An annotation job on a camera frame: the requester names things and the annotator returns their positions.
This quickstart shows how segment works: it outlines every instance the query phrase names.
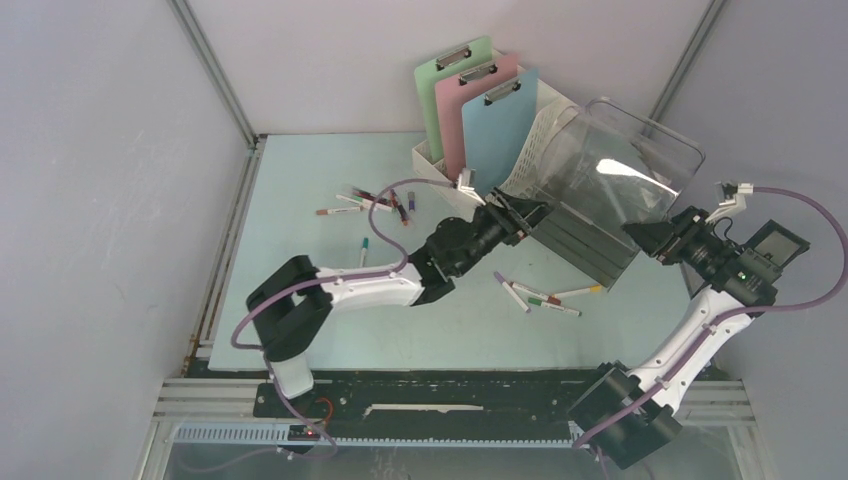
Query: gray wall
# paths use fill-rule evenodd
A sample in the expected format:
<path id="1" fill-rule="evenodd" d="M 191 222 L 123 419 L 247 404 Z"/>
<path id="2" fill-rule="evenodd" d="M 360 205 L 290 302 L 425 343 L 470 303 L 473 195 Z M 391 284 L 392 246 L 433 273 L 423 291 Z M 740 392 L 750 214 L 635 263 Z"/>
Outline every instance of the gray wall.
<path id="1" fill-rule="evenodd" d="M 245 145 L 165 0 L 0 19 L 0 478 L 129 478 Z"/>
<path id="2" fill-rule="evenodd" d="M 848 225 L 848 2 L 731 1 L 665 123 L 700 141 L 707 163 L 684 202 L 712 208 L 712 184 L 751 181 L 812 195 Z M 731 236 L 768 218 L 812 242 L 779 281 L 779 303 L 814 298 L 839 275 L 828 224 L 804 204 L 766 194 Z M 723 350 L 748 388 L 779 474 L 844 478 L 848 442 L 848 297 L 768 314 Z"/>

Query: blue marker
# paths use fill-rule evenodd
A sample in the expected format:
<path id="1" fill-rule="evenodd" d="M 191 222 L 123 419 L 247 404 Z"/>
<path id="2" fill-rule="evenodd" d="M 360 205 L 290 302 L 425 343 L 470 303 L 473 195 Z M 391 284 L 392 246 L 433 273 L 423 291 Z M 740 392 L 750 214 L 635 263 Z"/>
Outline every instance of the blue marker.
<path id="1" fill-rule="evenodd" d="M 368 255 L 368 237 L 362 239 L 362 250 L 359 251 L 359 268 L 365 266 L 365 257 Z"/>

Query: white table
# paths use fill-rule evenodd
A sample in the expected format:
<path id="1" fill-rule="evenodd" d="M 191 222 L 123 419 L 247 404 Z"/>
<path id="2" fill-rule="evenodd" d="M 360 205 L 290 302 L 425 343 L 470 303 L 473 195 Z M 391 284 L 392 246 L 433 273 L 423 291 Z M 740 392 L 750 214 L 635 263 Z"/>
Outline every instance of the white table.
<path id="1" fill-rule="evenodd" d="M 353 267 L 368 236 L 368 265 L 397 259 L 371 233 L 366 213 L 317 216 L 315 210 L 345 206 L 334 196 L 349 185 L 376 193 L 413 177 L 410 150 L 422 139 L 419 133 L 268 138 L 217 320 L 210 369 L 265 368 L 258 352 L 233 349 L 230 334 L 247 313 L 245 298 L 292 256 L 308 254 L 316 266 Z M 454 212 L 429 186 L 411 189 L 417 204 L 412 226 L 402 227 L 396 214 L 375 215 L 378 226 L 414 251 Z M 406 198 L 406 190 L 399 194 Z M 616 359 L 635 366 L 673 330 L 689 302 L 680 270 L 642 255 L 612 291 L 564 302 L 581 310 L 581 317 L 538 307 L 525 314 L 495 281 L 494 270 L 549 291 L 594 283 L 532 238 L 517 247 L 500 245 L 438 302 L 331 314 L 307 350 L 310 367 L 516 370 L 596 367 Z M 258 343 L 252 328 L 242 340 Z"/>

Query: white wall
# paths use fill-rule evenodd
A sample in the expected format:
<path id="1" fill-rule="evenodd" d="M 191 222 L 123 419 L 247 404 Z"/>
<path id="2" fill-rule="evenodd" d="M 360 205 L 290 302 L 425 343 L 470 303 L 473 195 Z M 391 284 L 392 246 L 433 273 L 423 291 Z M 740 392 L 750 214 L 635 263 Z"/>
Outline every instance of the white wall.
<path id="1" fill-rule="evenodd" d="M 166 1 L 0 17 L 0 478 L 129 478 L 245 145 Z"/>
<path id="2" fill-rule="evenodd" d="M 260 133 L 421 131 L 412 72 L 481 35 L 578 103 L 648 113 L 708 0 L 201 0 Z"/>
<path id="3" fill-rule="evenodd" d="M 714 205 L 712 183 L 753 181 L 813 196 L 848 226 L 848 3 L 730 2 L 667 119 L 707 162 L 684 202 Z M 804 204 L 755 195 L 731 236 L 774 218 L 812 242 L 778 281 L 779 303 L 836 280 L 842 253 Z M 782 478 L 845 478 L 848 296 L 803 313 L 767 314 L 722 352 L 745 382 Z"/>

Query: clipboard clip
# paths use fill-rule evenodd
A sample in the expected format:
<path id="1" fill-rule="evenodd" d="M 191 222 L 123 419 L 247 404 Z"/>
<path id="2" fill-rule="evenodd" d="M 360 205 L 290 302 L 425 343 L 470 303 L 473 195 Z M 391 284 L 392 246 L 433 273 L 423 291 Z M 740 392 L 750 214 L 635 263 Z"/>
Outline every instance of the clipboard clip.
<path id="1" fill-rule="evenodd" d="M 473 82 L 474 80 L 479 80 L 486 75 L 491 75 L 493 73 L 498 73 L 498 65 L 492 60 L 489 63 L 484 63 L 477 68 L 472 68 L 471 70 L 466 70 L 463 73 L 459 74 L 459 84 L 465 85 L 468 82 Z"/>
<path id="2" fill-rule="evenodd" d="M 471 47 L 468 45 L 459 47 L 456 50 L 436 59 L 436 71 L 444 70 L 446 67 L 453 65 L 463 58 L 469 57 L 471 57 Z"/>
<path id="3" fill-rule="evenodd" d="M 499 87 L 495 87 L 489 90 L 489 92 L 486 93 L 486 96 L 483 97 L 483 105 L 488 107 L 498 100 L 506 98 L 510 93 L 517 92 L 519 90 L 521 90 L 521 80 L 516 80 L 514 82 L 505 83 Z"/>

